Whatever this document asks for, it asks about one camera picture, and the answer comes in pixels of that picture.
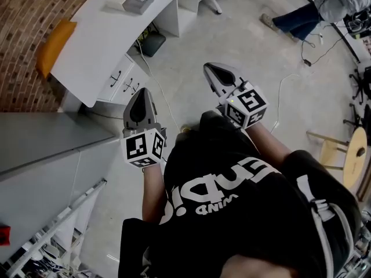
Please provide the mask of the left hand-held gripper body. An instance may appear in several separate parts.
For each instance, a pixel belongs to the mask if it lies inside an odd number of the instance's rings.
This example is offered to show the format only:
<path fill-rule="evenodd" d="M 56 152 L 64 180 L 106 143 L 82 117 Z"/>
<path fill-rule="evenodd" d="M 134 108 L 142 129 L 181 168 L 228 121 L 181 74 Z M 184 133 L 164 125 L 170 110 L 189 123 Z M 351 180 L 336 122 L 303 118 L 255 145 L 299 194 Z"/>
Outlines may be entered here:
<path fill-rule="evenodd" d="M 166 129 L 159 123 L 145 127 L 124 123 L 121 151 L 124 161 L 137 168 L 159 164 L 166 147 Z"/>

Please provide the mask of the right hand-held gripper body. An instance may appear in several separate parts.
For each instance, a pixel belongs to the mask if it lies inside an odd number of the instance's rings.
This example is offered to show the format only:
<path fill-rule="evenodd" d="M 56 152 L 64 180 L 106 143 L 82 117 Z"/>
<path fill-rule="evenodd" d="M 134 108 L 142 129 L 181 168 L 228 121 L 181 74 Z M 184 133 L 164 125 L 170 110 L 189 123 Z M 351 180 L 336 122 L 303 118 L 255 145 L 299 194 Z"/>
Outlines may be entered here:
<path fill-rule="evenodd" d="M 244 81 L 230 93 L 221 96 L 216 108 L 237 127 L 247 129 L 262 120 L 269 104 L 258 86 Z"/>

